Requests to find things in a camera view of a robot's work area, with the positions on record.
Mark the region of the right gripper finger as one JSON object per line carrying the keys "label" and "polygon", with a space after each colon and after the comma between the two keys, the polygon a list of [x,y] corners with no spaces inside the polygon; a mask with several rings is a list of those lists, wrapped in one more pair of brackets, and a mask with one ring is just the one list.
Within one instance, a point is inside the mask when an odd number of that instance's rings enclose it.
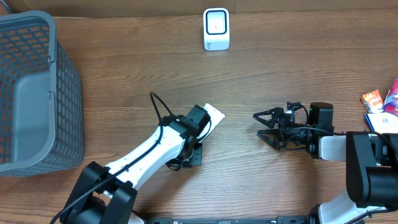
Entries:
{"label": "right gripper finger", "polygon": [[252,117],[268,128],[273,129],[283,114],[284,109],[281,107],[276,107],[270,110],[254,113]]}
{"label": "right gripper finger", "polygon": [[282,135],[279,129],[263,129],[257,132],[257,136],[259,136],[262,140],[264,140],[268,145],[273,147],[274,149],[280,150],[282,149]]}

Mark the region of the white tube gold cap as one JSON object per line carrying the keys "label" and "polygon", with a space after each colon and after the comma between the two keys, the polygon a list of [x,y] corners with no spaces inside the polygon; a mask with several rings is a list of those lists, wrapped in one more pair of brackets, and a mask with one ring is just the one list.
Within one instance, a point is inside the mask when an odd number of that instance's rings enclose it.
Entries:
{"label": "white tube gold cap", "polygon": [[202,143],[210,134],[211,132],[217,127],[217,125],[221,122],[221,120],[225,117],[221,111],[216,109],[214,106],[206,103],[204,105],[204,109],[210,115],[210,121],[205,126],[201,134],[199,135],[198,142]]}

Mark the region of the orange white sticker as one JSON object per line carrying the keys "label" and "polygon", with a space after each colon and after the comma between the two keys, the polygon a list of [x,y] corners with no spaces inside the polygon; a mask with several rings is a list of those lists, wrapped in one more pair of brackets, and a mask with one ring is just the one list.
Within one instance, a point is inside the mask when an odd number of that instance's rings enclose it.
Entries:
{"label": "orange white sticker", "polygon": [[381,98],[379,90],[374,90],[360,97],[368,113],[376,114],[383,112],[384,102]]}

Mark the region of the orange cream snack bag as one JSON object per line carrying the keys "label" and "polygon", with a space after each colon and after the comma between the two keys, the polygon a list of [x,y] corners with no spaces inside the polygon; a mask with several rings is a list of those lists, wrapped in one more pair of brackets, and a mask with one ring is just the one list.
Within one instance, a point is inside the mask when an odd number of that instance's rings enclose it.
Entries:
{"label": "orange cream snack bag", "polygon": [[365,121],[371,131],[377,133],[398,133],[397,117],[390,113],[376,113],[364,115]]}

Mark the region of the red purple tissue pack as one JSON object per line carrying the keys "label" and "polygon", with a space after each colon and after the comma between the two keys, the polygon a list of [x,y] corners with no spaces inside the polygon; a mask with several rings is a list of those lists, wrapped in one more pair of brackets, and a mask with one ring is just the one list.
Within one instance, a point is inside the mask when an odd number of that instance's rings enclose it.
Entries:
{"label": "red purple tissue pack", "polygon": [[393,114],[397,116],[398,114],[398,105],[397,105],[397,100],[398,100],[398,79],[396,78],[391,85],[386,98],[384,100],[384,105],[383,105],[383,110],[386,113]]}

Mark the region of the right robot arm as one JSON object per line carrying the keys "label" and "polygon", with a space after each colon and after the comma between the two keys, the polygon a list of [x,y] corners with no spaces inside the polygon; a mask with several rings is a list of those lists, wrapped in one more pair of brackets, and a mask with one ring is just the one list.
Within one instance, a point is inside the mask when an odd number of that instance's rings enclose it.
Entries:
{"label": "right robot arm", "polygon": [[[305,123],[295,121],[304,109]],[[333,105],[287,103],[255,113],[267,128],[257,135],[274,149],[306,151],[314,159],[346,165],[346,188],[333,200],[316,205],[308,215],[279,216],[276,223],[364,223],[375,214],[397,211],[397,135],[374,131],[336,133]]]}

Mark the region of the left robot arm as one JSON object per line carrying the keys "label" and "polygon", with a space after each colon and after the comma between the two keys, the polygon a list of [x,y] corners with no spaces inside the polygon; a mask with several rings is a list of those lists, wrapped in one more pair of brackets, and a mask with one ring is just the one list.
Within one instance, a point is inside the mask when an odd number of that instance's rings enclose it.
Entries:
{"label": "left robot arm", "polygon": [[210,104],[186,116],[166,116],[153,135],[124,157],[81,172],[60,223],[142,223],[132,212],[137,191],[164,164],[189,161],[225,115]]}

